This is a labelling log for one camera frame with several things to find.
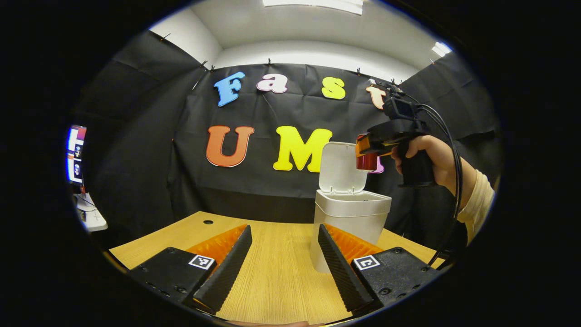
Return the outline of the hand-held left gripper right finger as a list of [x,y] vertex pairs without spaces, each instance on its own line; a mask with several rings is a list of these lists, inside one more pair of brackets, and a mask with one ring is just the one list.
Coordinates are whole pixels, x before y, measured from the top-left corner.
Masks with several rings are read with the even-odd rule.
[[441,274],[403,247],[382,250],[327,223],[319,225],[318,244],[351,314],[393,306]]

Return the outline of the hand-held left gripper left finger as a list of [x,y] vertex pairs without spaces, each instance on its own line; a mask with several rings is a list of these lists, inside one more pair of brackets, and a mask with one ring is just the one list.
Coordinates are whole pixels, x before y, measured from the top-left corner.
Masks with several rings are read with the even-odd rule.
[[137,283],[172,303],[215,315],[221,310],[252,245],[244,224],[188,250],[167,247],[130,269]]

